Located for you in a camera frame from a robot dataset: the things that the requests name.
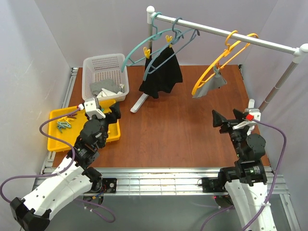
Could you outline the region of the grey underwear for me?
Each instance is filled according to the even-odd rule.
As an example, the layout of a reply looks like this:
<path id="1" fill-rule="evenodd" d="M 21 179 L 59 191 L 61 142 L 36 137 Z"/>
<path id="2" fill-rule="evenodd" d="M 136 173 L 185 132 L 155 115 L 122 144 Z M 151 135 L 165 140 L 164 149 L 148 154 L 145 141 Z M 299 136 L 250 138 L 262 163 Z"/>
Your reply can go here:
<path id="1" fill-rule="evenodd" d="M 215 73 L 202 87 L 198 88 L 193 98 L 201 98 L 206 96 L 211 90 L 216 90 L 227 84 L 226 79 L 221 75 L 220 72 Z"/>

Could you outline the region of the light blue clothespin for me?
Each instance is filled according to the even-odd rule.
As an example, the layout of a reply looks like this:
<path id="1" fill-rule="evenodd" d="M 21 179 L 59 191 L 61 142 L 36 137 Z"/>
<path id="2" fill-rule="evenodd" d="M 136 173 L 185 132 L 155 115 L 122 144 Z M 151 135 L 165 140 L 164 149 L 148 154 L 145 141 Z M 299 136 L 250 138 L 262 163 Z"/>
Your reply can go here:
<path id="1" fill-rule="evenodd" d="M 213 71 L 214 71 L 214 73 L 215 73 L 216 76 L 220 75 L 220 68 L 217 67 L 216 65 L 213 66 Z"/>

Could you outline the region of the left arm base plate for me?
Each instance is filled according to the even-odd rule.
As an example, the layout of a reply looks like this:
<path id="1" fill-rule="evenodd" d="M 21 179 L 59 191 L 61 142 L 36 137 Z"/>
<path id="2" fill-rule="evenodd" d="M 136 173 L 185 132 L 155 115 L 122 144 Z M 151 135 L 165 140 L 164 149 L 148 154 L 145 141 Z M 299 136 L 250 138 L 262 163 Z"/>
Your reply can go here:
<path id="1" fill-rule="evenodd" d="M 99 178 L 86 193 L 116 193 L 117 178 Z"/>

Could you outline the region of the yellow hanger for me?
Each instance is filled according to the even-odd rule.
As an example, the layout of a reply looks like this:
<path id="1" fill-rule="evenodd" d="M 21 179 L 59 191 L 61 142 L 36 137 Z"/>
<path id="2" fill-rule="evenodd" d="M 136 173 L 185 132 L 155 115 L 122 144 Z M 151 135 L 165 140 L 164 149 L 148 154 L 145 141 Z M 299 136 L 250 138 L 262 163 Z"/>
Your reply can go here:
<path id="1" fill-rule="evenodd" d="M 229 60 L 227 60 L 223 65 L 220 65 L 219 62 L 221 59 L 226 58 L 230 53 L 232 53 L 233 49 L 241 43 L 240 40 L 237 40 L 233 44 L 229 44 L 229 39 L 231 36 L 235 33 L 237 33 L 237 30 L 232 31 L 229 33 L 227 38 L 225 39 L 225 46 L 226 49 L 223 51 L 223 53 L 216 58 L 213 63 L 203 72 L 203 74 L 200 76 L 200 78 L 197 80 L 195 86 L 192 89 L 192 96 L 197 96 L 197 91 L 201 90 L 202 87 L 204 87 L 207 83 L 209 83 L 213 78 L 214 75 L 216 74 L 214 71 L 214 68 L 216 68 L 217 71 L 220 71 L 224 69 L 224 67 L 231 62 L 235 57 L 237 57 L 241 52 L 243 52 L 249 45 L 250 43 L 246 43 L 245 46 L 243 46 L 234 56 L 232 56 Z"/>

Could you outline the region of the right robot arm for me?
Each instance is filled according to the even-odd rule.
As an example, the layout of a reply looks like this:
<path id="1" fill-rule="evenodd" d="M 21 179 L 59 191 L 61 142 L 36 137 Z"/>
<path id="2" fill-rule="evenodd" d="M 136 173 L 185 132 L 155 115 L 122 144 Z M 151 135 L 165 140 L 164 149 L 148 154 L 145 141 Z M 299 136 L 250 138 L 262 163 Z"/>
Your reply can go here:
<path id="1" fill-rule="evenodd" d="M 233 111 L 235 119 L 226 119 L 212 111 L 213 127 L 229 135 L 238 157 L 234 166 L 221 168 L 218 184 L 231 197 L 244 231 L 274 231 L 270 203 L 267 200 L 267 176 L 261 158 L 265 155 L 265 139 L 250 133 L 253 115 Z"/>

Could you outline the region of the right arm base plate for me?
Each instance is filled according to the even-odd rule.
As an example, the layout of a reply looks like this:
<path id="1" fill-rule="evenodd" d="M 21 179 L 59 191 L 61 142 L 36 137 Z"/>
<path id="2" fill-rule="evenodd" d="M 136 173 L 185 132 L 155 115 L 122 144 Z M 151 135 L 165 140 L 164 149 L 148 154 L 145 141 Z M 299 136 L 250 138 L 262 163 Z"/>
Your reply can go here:
<path id="1" fill-rule="evenodd" d="M 205 193 L 224 193 L 227 190 L 223 185 L 223 181 L 218 178 L 203 177 L 197 181 L 197 186 L 202 187 L 202 191 Z"/>

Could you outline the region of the grey-blue hanger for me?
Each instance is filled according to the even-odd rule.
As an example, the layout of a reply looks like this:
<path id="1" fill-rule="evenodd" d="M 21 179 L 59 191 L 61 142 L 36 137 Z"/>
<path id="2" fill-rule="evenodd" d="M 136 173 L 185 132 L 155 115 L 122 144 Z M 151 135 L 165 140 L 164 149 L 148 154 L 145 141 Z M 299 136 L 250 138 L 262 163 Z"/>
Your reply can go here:
<path id="1" fill-rule="evenodd" d="M 191 37 L 189 40 L 180 47 L 177 51 L 174 51 L 172 46 L 179 42 L 180 39 L 184 38 L 184 35 L 188 32 L 192 32 Z M 146 81 L 147 77 L 154 72 L 156 72 L 158 69 L 160 69 L 165 63 L 167 63 L 169 60 L 171 60 L 178 52 L 183 50 L 188 44 L 190 44 L 197 36 L 200 36 L 200 31 L 198 29 L 188 29 L 184 32 L 176 32 L 175 38 L 171 39 L 170 42 L 167 42 L 167 45 L 165 45 L 163 48 L 161 48 L 157 54 L 150 60 L 148 63 L 144 75 L 143 75 L 143 81 Z"/>

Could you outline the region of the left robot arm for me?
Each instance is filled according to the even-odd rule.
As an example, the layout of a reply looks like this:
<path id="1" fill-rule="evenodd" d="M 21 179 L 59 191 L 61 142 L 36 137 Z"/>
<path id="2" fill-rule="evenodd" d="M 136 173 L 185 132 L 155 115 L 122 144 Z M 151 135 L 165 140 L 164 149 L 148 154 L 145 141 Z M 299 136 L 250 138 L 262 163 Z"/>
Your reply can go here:
<path id="1" fill-rule="evenodd" d="M 104 148 L 110 124 L 121 118 L 119 104 L 104 112 L 95 99 L 78 106 L 85 110 L 87 121 L 67 156 L 52 174 L 26 196 L 12 199 L 9 204 L 15 221 L 25 231 L 44 231 L 52 218 L 66 205 L 84 193 L 94 193 L 101 202 L 104 193 L 116 192 L 116 178 L 103 178 L 91 167 Z"/>

